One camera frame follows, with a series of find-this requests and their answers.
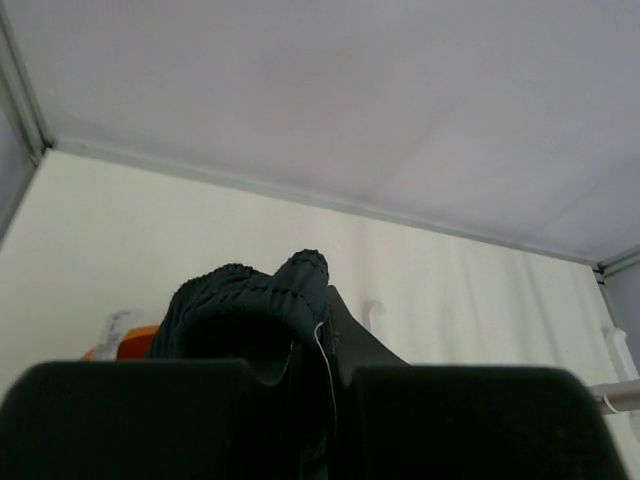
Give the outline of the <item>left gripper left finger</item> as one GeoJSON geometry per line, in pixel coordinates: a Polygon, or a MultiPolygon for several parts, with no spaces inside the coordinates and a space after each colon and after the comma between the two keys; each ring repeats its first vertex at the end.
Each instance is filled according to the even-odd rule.
{"type": "Polygon", "coordinates": [[[295,479],[293,345],[265,360],[52,361],[1,404],[5,479],[295,479]]]}

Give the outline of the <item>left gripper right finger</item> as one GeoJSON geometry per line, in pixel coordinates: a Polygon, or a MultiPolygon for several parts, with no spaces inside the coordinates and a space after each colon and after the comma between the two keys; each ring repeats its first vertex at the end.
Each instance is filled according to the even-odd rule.
{"type": "Polygon", "coordinates": [[[332,479],[623,479],[587,388],[528,366],[412,366],[352,316],[335,288],[324,345],[337,421],[332,479]]]}

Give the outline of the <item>dark navy shorts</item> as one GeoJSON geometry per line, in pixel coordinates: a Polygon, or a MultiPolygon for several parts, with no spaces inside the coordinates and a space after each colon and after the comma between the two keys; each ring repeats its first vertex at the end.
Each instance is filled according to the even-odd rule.
{"type": "Polygon", "coordinates": [[[329,271],[316,250],[273,274],[227,264],[173,295],[146,357],[218,369],[204,384],[225,403],[214,460],[231,479],[324,479],[335,425],[330,364],[329,271]]]}

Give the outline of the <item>camouflage patterned shorts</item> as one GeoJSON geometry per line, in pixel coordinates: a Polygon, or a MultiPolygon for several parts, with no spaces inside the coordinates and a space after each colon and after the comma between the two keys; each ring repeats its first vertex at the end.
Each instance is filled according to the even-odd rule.
{"type": "Polygon", "coordinates": [[[112,313],[106,320],[99,336],[93,359],[99,361],[115,360],[124,337],[134,328],[140,327],[146,314],[140,309],[121,309],[112,313]]]}

